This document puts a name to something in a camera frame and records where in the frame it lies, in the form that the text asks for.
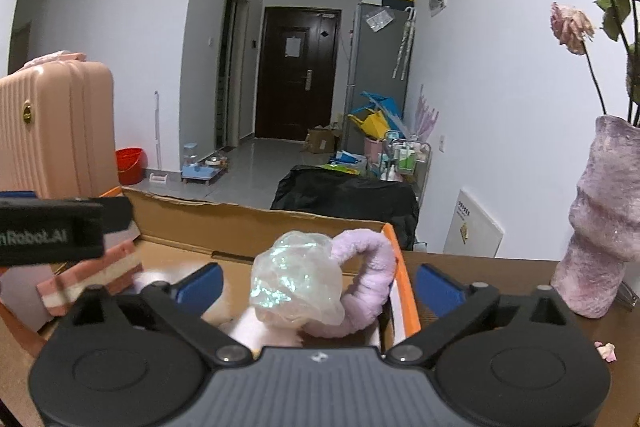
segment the plastic bag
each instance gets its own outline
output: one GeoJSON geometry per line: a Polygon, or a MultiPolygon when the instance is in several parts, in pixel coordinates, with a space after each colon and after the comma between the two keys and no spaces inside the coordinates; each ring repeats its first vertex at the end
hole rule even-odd
{"type": "Polygon", "coordinates": [[[331,247],[326,235],[293,231],[257,256],[249,304],[258,320],[292,329],[310,320],[341,324],[342,269],[330,259],[331,247]]]}
{"type": "Polygon", "coordinates": [[[367,24],[375,32],[379,32],[395,18],[393,13],[386,8],[377,8],[366,15],[367,24]]]}

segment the hallway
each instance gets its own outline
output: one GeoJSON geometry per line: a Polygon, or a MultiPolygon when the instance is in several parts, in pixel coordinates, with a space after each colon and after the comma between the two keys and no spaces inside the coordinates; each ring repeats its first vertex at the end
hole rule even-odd
{"type": "Polygon", "coordinates": [[[237,203],[270,208],[278,183],[295,165],[322,165],[328,154],[302,151],[301,142],[254,138],[227,153],[229,171],[209,187],[200,182],[168,181],[166,185],[143,180],[134,188],[185,200],[237,203]]]}

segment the screw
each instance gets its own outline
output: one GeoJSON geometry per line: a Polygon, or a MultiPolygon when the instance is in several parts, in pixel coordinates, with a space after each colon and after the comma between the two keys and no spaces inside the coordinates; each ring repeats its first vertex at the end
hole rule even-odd
{"type": "Polygon", "coordinates": [[[249,356],[249,350],[243,346],[223,346],[216,351],[216,357],[223,362],[241,362],[249,356]]]}
{"type": "Polygon", "coordinates": [[[404,344],[404,346],[394,347],[389,355],[399,362],[415,362],[422,356],[422,350],[418,346],[404,344]]]}

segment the doorway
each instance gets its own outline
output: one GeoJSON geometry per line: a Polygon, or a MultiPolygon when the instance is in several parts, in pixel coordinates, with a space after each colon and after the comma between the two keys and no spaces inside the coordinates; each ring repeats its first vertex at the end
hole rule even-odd
{"type": "Polygon", "coordinates": [[[11,33],[9,44],[8,74],[15,73],[29,60],[29,38],[31,35],[31,23],[26,23],[19,30],[11,33]]]}
{"type": "Polygon", "coordinates": [[[340,10],[265,9],[255,136],[304,140],[329,125],[340,10]]]}
{"type": "Polygon", "coordinates": [[[247,0],[225,1],[216,89],[216,149],[231,150],[239,143],[248,6],[247,0]]]}

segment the purple decoration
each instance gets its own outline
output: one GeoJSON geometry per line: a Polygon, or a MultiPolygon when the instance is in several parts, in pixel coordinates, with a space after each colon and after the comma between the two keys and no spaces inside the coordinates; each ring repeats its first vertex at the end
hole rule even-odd
{"type": "Polygon", "coordinates": [[[430,107],[426,105],[426,100],[422,94],[423,88],[424,85],[420,86],[420,96],[418,97],[414,120],[415,135],[420,142],[425,142],[429,139],[440,116],[439,111],[436,112],[435,108],[430,110],[430,107]]]}
{"type": "Polygon", "coordinates": [[[596,137],[569,211],[575,233],[551,284],[569,308],[602,317],[640,261],[640,128],[615,116],[596,120],[596,137]]]}

